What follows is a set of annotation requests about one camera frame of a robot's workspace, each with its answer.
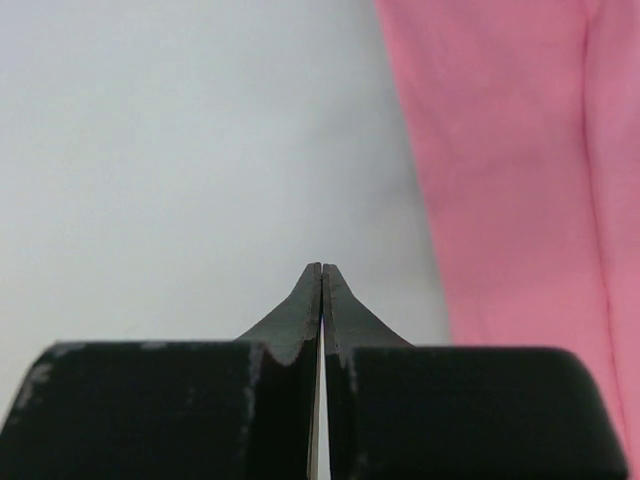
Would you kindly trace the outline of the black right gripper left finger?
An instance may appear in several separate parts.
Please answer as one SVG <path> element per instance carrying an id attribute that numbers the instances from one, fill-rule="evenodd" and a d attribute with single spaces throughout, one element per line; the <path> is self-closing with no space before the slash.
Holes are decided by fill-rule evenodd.
<path id="1" fill-rule="evenodd" d="M 5 479 L 313 479 L 322 267 L 231 341 L 64 342 L 1 430 Z"/>

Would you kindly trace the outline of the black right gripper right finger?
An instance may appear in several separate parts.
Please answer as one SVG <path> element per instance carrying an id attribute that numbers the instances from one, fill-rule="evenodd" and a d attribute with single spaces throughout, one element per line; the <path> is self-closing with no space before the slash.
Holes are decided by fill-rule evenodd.
<path id="1" fill-rule="evenodd" d="M 600 392 L 571 352 L 415 346 L 323 268 L 335 479 L 624 479 Z"/>

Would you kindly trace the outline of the pink t shirt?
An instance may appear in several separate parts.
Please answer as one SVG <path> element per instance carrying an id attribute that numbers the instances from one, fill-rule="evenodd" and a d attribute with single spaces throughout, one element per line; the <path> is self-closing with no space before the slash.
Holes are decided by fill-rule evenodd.
<path id="1" fill-rule="evenodd" d="M 590 369 L 639 469 L 639 5 L 376 5 L 451 333 Z"/>

